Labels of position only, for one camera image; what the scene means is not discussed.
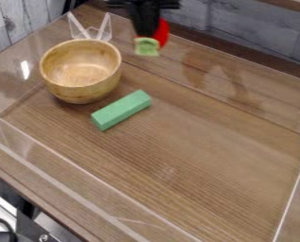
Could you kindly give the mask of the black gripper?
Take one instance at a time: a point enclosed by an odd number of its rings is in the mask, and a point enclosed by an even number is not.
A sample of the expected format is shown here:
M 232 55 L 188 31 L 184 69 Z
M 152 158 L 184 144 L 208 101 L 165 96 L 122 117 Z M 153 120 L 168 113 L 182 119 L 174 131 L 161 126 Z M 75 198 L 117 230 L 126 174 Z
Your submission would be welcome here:
M 111 8 L 129 4 L 129 15 L 136 33 L 138 36 L 148 35 L 149 37 L 158 27 L 160 9 L 180 9 L 180 0 L 106 0 L 106 3 Z

